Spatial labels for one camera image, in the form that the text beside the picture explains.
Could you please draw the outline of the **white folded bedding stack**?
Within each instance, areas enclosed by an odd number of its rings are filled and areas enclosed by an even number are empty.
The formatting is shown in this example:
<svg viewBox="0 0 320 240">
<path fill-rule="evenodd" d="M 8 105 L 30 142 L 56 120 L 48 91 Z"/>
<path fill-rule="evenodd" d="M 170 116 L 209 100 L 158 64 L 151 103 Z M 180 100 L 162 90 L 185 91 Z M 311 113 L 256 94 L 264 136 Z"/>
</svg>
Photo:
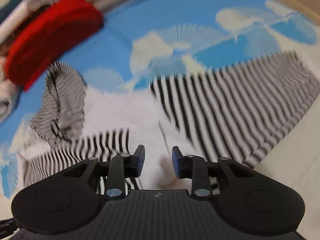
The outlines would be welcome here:
<svg viewBox="0 0 320 240">
<path fill-rule="evenodd" d="M 16 29 L 33 13 L 45 5 L 53 5 L 58 0 L 22 0 L 5 16 L 1 22 L 1 44 L 3 44 Z"/>
</svg>

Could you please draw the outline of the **cream folded quilt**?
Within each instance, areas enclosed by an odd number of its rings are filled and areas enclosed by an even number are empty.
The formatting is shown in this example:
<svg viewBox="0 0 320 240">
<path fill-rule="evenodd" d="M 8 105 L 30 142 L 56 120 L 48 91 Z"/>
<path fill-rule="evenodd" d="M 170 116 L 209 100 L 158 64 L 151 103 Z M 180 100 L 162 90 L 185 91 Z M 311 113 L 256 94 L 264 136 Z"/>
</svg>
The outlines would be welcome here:
<svg viewBox="0 0 320 240">
<path fill-rule="evenodd" d="M 1 56 L 1 81 L 0 81 L 0 121 L 3 122 L 15 109 L 21 88 L 13 84 L 5 75 L 4 66 L 6 57 Z"/>
</svg>

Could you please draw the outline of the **black white striped shirt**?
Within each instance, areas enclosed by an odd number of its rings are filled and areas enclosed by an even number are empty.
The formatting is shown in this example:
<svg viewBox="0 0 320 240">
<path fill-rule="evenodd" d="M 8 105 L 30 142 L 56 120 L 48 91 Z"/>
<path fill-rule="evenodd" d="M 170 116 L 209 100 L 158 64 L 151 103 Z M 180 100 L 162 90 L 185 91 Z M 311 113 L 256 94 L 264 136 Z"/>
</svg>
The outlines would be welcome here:
<svg viewBox="0 0 320 240">
<path fill-rule="evenodd" d="M 21 154 L 30 186 L 84 159 L 109 161 L 144 145 L 139 178 L 125 189 L 172 187 L 171 149 L 256 167 L 309 110 L 319 80 L 294 51 L 196 74 L 160 76 L 133 93 L 101 92 L 70 66 L 49 68 L 41 108 L 30 122 L 47 146 Z"/>
</svg>

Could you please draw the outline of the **red folded blanket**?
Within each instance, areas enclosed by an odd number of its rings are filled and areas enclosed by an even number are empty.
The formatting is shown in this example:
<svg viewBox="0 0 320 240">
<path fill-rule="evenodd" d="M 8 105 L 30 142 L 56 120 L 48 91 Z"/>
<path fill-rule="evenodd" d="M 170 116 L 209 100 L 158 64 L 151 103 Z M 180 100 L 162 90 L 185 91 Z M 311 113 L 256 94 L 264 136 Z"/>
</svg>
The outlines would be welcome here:
<svg viewBox="0 0 320 240">
<path fill-rule="evenodd" d="M 102 13 L 86 0 L 59 0 L 32 20 L 14 40 L 5 78 L 28 90 L 63 53 L 104 25 Z"/>
</svg>

